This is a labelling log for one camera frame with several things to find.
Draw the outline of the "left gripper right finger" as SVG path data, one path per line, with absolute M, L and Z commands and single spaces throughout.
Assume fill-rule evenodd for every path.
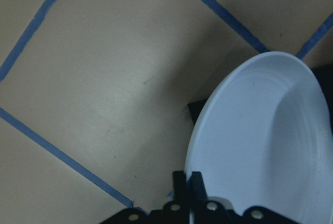
M 201 172 L 192 172 L 189 179 L 189 196 L 191 208 L 200 208 L 208 200 Z

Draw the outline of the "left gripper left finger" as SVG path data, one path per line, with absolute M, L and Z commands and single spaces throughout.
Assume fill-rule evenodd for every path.
M 184 171 L 172 172 L 173 205 L 176 208 L 188 208 L 187 180 Z

